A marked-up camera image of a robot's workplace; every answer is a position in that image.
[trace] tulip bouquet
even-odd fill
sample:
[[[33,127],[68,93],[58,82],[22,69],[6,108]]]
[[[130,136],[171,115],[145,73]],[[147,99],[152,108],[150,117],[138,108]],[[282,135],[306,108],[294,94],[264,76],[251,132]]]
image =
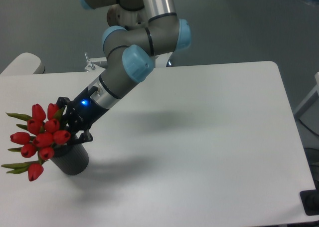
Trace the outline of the tulip bouquet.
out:
[[[12,142],[23,145],[18,148],[10,148],[9,151],[20,152],[25,158],[30,158],[37,153],[36,161],[23,163],[4,164],[5,168],[12,170],[7,173],[20,174],[28,171],[29,181],[36,180],[43,172],[43,164],[54,157],[57,148],[63,147],[71,138],[71,134],[65,130],[66,121],[62,121],[64,108],[57,104],[49,104],[47,115],[39,104],[32,106],[32,116],[17,113],[7,113],[8,116],[26,121],[26,125],[17,124],[17,127],[28,131],[16,132],[10,136]]]

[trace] light blue joint cap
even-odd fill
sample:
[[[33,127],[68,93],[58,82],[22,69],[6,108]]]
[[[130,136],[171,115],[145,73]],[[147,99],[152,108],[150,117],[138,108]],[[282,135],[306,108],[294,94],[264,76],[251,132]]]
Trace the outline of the light blue joint cap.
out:
[[[81,2],[81,6],[82,6],[84,9],[86,9],[86,10],[93,9],[93,8],[91,8],[91,7],[85,2],[85,0],[80,0],[80,2]]]
[[[105,40],[106,38],[114,31],[117,31],[117,30],[125,30],[127,31],[124,27],[122,26],[111,26],[109,27],[108,29],[105,30],[105,32],[103,33],[102,35],[102,49],[103,49],[103,52],[104,52],[104,43],[105,43]]]
[[[191,44],[191,32],[185,19],[179,20],[179,35],[175,51],[186,49]]]
[[[122,62],[126,73],[136,83],[144,81],[154,69],[153,60],[137,45],[125,49]]]

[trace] table surface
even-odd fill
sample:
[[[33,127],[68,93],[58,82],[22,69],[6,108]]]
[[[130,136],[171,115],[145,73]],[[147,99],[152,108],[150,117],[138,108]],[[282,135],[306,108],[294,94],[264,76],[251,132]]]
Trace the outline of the table surface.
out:
[[[0,162],[25,161],[9,135],[95,72],[0,77]],[[91,128],[77,176],[52,162],[34,182],[0,170],[0,226],[250,227],[316,221],[314,183],[273,62],[156,68]]]

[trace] gray vase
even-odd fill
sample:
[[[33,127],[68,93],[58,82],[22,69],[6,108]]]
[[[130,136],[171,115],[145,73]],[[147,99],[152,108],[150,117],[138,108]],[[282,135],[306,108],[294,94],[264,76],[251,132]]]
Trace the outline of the gray vase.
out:
[[[65,145],[54,149],[51,161],[67,175],[77,175],[89,164],[89,156],[82,144]]]

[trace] red tulip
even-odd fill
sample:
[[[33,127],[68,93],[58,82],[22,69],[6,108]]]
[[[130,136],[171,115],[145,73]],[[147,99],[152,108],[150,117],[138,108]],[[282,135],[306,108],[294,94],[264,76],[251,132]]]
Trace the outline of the red tulip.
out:
[[[48,119],[49,120],[53,119],[55,112],[57,112],[59,109],[60,108],[58,107],[57,104],[50,103],[48,106]]]
[[[32,106],[32,118],[39,121],[39,122],[42,122],[44,121],[46,115],[45,115],[45,112],[42,108],[42,106],[40,106],[39,104],[35,104]]]
[[[28,168],[29,181],[35,181],[42,174],[44,168],[38,163],[32,163]]]
[[[50,146],[41,148],[39,150],[39,156],[43,160],[48,160],[48,159],[50,159],[51,157],[54,156],[54,149],[52,147],[50,147]]]
[[[68,131],[57,131],[53,134],[53,140],[58,145],[65,144],[71,137],[70,132]]]
[[[36,147],[46,147],[51,145],[53,142],[53,135],[49,132],[40,133],[36,136],[36,138],[33,140],[33,144]]]
[[[36,121],[34,119],[28,120],[27,129],[28,132],[30,132],[33,135],[38,135],[40,133],[42,123],[39,121]]]
[[[26,133],[26,132],[16,132],[10,135],[10,139],[14,143],[24,145],[30,141],[30,135],[29,133]]]
[[[59,130],[60,122],[56,119],[51,119],[44,124],[44,128],[47,132],[54,133]]]
[[[30,158],[34,156],[35,153],[36,153],[36,147],[30,143],[25,144],[21,148],[21,155],[23,157]]]

